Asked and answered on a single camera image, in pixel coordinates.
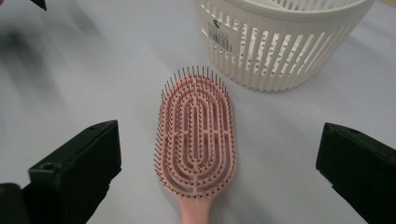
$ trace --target hairbrush bristle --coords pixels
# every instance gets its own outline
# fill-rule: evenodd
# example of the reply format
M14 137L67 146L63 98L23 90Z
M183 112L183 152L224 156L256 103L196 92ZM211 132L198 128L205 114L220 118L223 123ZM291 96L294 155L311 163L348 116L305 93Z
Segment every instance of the hairbrush bristle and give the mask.
M217 194L233 178L236 152L224 83L205 67L187 67L162 91L154 166L176 195Z

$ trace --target pink hairbrush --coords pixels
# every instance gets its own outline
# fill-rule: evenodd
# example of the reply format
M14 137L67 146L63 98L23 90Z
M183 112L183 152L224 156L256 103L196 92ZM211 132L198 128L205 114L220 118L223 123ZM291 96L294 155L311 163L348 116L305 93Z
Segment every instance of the pink hairbrush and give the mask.
M228 93L213 71L189 67L166 83L162 97L157 175L176 196L184 224L207 224L236 168Z

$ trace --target barcode sticker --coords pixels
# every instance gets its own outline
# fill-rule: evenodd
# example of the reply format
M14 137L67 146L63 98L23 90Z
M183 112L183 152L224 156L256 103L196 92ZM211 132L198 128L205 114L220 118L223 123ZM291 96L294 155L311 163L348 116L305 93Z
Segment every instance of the barcode sticker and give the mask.
M202 32L221 49L236 53L239 50L238 33L227 24L216 20L203 8L202 13L205 14L205 16L201 18Z

